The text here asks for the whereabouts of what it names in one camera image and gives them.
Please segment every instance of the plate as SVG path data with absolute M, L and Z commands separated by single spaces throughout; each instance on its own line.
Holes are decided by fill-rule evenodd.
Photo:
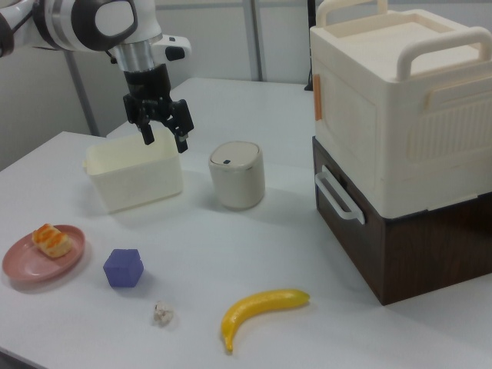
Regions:
M 84 233 L 71 225 L 56 225 L 55 228 L 71 239 L 72 247 L 67 254 L 55 259 L 46 256 L 34 245 L 30 233 L 15 242 L 3 257 L 4 273 L 15 281 L 39 282 L 53 278 L 76 264 L 84 254 Z

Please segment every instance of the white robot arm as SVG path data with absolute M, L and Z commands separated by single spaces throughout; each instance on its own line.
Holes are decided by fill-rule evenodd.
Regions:
M 191 53 L 183 37 L 163 35 L 154 0 L 18 0 L 0 9 L 0 58 L 15 48 L 107 52 L 125 73 L 123 100 L 145 144 L 154 141 L 150 120 L 175 135 L 179 152 L 193 122 L 185 100 L 172 101 L 166 63 Z

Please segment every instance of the toy bread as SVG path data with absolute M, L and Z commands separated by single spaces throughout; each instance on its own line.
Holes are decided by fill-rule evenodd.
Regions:
M 45 224 L 32 232 L 36 247 L 50 258 L 59 258 L 71 250 L 71 241 L 66 233 L 60 232 L 51 224 Z

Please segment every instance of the wooden drawer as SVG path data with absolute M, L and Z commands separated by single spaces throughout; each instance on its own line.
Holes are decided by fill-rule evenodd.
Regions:
M 326 167 L 360 208 L 345 220 L 316 187 L 317 209 L 379 301 L 391 304 L 492 272 L 492 193 L 401 218 L 382 218 L 313 138 L 314 173 Z M 341 197 L 326 184 L 347 211 Z

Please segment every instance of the purple hexagonal block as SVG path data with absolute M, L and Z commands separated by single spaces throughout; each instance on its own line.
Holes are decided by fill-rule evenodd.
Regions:
M 135 287 L 144 271 L 136 249 L 114 249 L 103 268 L 111 287 Z

